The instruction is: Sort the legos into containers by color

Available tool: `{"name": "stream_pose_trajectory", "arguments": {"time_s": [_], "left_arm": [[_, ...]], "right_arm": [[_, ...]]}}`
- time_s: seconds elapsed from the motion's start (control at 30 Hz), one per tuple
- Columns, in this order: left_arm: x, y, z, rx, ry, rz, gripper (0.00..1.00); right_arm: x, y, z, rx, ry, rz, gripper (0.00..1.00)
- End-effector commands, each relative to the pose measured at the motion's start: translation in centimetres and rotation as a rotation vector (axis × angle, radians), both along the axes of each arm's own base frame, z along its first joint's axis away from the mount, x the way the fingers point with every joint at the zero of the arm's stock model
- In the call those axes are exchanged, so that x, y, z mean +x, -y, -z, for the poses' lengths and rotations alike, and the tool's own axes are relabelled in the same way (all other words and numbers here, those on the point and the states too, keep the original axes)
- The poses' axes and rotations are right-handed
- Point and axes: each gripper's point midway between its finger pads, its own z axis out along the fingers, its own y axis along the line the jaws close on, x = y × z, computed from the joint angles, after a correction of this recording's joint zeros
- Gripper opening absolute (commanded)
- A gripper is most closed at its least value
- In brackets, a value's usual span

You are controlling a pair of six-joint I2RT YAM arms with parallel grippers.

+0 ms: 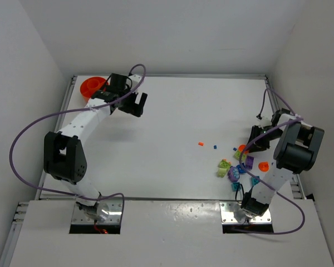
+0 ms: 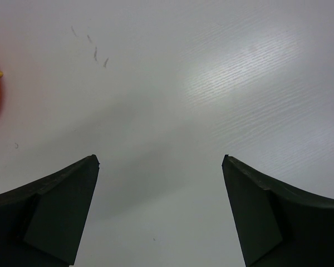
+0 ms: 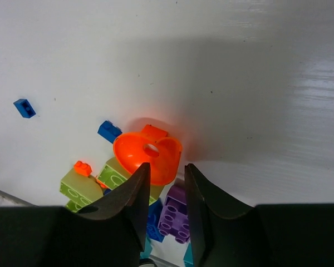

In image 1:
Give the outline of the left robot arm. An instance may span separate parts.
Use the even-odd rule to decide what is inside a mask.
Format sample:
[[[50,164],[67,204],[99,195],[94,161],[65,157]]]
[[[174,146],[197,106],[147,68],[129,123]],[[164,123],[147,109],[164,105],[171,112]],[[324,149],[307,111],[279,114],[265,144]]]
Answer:
[[[115,110],[140,117],[147,94],[139,102],[137,86],[143,78],[130,73],[127,76],[111,74],[99,83],[86,107],[69,124],[57,132],[49,132],[44,139],[44,171],[62,182],[77,196],[76,204],[85,215],[103,222],[109,216],[106,202],[87,177],[84,144],[97,126]]]

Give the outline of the orange flower lego piece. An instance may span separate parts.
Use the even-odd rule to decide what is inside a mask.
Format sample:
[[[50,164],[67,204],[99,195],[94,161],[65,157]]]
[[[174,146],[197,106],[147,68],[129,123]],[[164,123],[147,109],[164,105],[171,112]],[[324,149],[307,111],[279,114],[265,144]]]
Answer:
[[[258,168],[262,171],[262,172],[267,172],[269,170],[269,163],[268,162],[260,162],[258,164]]]

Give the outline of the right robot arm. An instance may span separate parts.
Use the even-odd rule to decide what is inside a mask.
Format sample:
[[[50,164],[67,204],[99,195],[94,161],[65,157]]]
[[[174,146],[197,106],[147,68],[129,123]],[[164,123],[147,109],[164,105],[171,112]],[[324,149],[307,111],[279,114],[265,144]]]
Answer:
[[[282,108],[272,118],[260,117],[251,128],[247,151],[263,152],[270,142],[278,143],[273,152],[272,166],[260,182],[244,194],[240,208],[249,218],[263,216],[275,193],[294,175],[310,170],[317,158],[325,131],[298,121],[299,116]]]

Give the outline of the orange round lego piece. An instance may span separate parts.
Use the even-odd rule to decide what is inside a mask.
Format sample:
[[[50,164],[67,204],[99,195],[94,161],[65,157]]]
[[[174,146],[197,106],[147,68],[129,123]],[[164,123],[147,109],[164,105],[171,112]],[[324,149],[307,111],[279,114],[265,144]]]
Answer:
[[[238,151],[239,151],[239,152],[242,152],[242,151],[244,150],[245,147],[246,147],[246,145],[240,145],[240,146],[238,147]]]

